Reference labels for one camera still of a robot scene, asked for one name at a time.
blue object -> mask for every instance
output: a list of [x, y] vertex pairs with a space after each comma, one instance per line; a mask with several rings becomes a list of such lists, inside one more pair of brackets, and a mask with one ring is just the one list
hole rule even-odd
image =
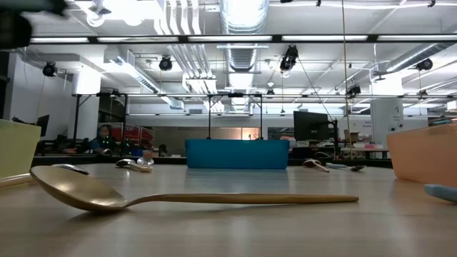
[[426, 184], [423, 187], [430, 196], [457, 203], [457, 188], [438, 184]]
[[343, 164], [334, 164], [334, 163], [326, 163], [326, 166], [329, 168], [348, 168], [348, 166]]
[[142, 156], [143, 156], [143, 149], [141, 149], [141, 148], [135, 148], [135, 149], [131, 152], [131, 155], [132, 155], [132, 156], [140, 156], [140, 157], [142, 157]]
[[287, 168], [287, 140], [186, 140], [189, 168], [281, 169]]

desk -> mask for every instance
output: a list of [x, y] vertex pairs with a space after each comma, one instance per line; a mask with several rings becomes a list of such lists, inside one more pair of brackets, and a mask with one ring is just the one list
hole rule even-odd
[[344, 193], [358, 203], [241, 206], [144, 203], [97, 216], [65, 206], [39, 186], [0, 189], [0, 256], [455, 257], [457, 208], [427, 196], [391, 169], [322, 173], [187, 171], [139, 173], [82, 165], [127, 198], [152, 193]]
[[[342, 148], [341, 151], [351, 151], [350, 148]], [[364, 152], [365, 158], [370, 159], [370, 153], [382, 153], [383, 159], [387, 159], [388, 148], [352, 148], [353, 152]]]

yellow container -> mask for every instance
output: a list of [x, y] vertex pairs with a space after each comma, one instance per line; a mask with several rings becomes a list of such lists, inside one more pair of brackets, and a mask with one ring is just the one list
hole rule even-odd
[[0, 178], [28, 173], [41, 128], [0, 119]]

white column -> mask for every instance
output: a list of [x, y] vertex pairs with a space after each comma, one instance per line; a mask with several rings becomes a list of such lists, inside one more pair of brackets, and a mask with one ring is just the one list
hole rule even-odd
[[372, 139], [387, 148], [387, 135], [404, 130], [401, 99], [371, 100]]
[[[401, 74], [388, 74], [381, 81], [372, 81], [371, 89], [375, 95], [403, 95]], [[387, 148], [387, 135], [404, 130], [402, 99], [371, 100], [372, 139]]]
[[[73, 94], [97, 94], [100, 92], [101, 77], [100, 74], [92, 69], [84, 69], [79, 74], [73, 75]], [[99, 120], [99, 98], [91, 96], [87, 100], [86, 96], [82, 96], [78, 115], [78, 128], [76, 138], [89, 140], [96, 137], [97, 125]], [[68, 137], [73, 138], [74, 133], [74, 117], [76, 113], [76, 97], [74, 97], [73, 107], [69, 122]]]

orange container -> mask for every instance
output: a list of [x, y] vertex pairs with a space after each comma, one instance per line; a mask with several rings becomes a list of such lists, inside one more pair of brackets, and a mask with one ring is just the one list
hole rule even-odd
[[457, 186], [457, 124], [392, 133], [387, 145], [397, 178]]

